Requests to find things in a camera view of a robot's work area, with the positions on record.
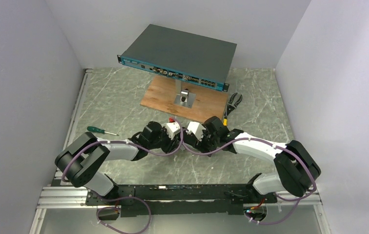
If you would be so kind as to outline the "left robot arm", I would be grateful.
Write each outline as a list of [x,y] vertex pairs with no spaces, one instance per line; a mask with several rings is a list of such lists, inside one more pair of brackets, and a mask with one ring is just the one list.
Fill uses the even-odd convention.
[[85,132],[56,157],[55,165],[62,171],[63,182],[85,187],[106,200],[115,199],[119,198],[119,186],[99,172],[105,161],[138,161],[155,155],[155,149],[162,150],[160,156],[170,156],[180,149],[183,138],[183,128],[176,121],[164,126],[151,121],[126,140],[104,140]]

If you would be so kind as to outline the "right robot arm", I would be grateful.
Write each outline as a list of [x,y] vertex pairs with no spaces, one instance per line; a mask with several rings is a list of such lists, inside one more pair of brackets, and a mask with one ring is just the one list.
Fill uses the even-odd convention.
[[191,121],[183,129],[183,146],[193,154],[211,156],[219,151],[252,156],[271,163],[272,173],[258,173],[246,185],[248,195],[263,198],[286,191],[297,201],[316,191],[316,179],[321,169],[309,152],[297,140],[278,143],[254,137],[240,130],[229,130],[218,117],[204,123]]

